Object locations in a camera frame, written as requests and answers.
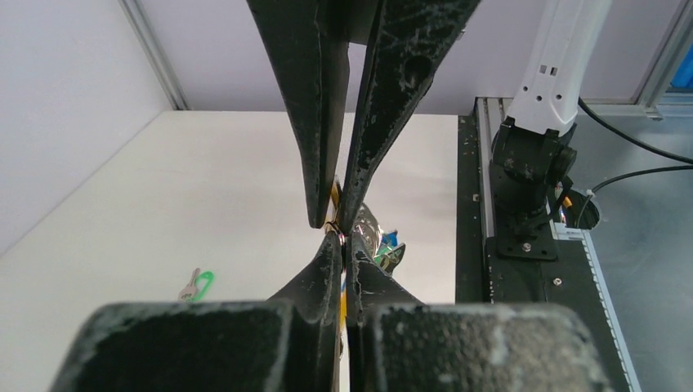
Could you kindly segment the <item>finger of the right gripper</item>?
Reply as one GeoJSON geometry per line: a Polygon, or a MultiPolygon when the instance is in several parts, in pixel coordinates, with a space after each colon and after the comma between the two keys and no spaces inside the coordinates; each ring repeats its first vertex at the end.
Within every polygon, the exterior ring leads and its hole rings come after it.
{"type": "Polygon", "coordinates": [[[299,149],[309,225],[323,226],[350,73],[344,1],[248,2],[299,149]]]}
{"type": "Polygon", "coordinates": [[[338,226],[349,233],[373,176],[430,89],[477,1],[381,1],[369,34],[338,226]]]}

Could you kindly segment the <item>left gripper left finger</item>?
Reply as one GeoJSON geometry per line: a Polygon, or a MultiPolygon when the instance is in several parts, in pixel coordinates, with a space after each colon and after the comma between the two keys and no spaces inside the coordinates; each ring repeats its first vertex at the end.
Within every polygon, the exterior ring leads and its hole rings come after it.
{"type": "Polygon", "coordinates": [[[331,391],[338,383],[342,245],[264,301],[105,305],[83,324],[54,391],[331,391]]]}

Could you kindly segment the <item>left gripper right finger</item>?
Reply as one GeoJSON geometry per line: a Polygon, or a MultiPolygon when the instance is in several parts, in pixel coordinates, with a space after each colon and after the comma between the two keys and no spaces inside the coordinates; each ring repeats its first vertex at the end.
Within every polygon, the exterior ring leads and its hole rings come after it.
{"type": "Polygon", "coordinates": [[[591,332],[554,304],[426,305],[346,241],[353,391],[609,391],[591,332]]]}

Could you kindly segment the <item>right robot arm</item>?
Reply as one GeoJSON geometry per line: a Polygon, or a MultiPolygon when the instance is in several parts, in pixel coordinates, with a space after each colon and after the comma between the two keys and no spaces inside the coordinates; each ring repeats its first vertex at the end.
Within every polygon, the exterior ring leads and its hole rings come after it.
{"type": "MultiPolygon", "coordinates": [[[[327,222],[350,65],[366,56],[342,196],[334,224],[349,234],[378,166],[478,8],[476,1],[251,1],[300,154],[311,227],[327,222]]],[[[575,129],[588,61],[610,10],[607,1],[550,1],[494,155],[531,190],[569,169],[562,154],[575,129]]]]}

